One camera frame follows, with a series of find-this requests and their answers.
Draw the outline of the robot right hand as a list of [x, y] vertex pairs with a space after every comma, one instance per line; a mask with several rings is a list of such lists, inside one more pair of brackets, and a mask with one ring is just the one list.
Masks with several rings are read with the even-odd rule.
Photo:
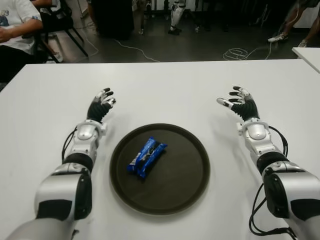
[[230, 109], [242, 118], [243, 121], [252, 118], [260, 119], [256, 102], [252, 95], [243, 87], [234, 86], [229, 95], [233, 98], [225, 99], [218, 97], [217, 103]]

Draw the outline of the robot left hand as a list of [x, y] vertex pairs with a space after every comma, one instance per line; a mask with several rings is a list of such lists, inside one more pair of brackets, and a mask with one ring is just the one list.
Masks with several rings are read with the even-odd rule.
[[101, 123], [116, 103], [116, 99], [112, 97], [113, 94], [109, 87], [98, 92], [88, 108], [86, 119]]

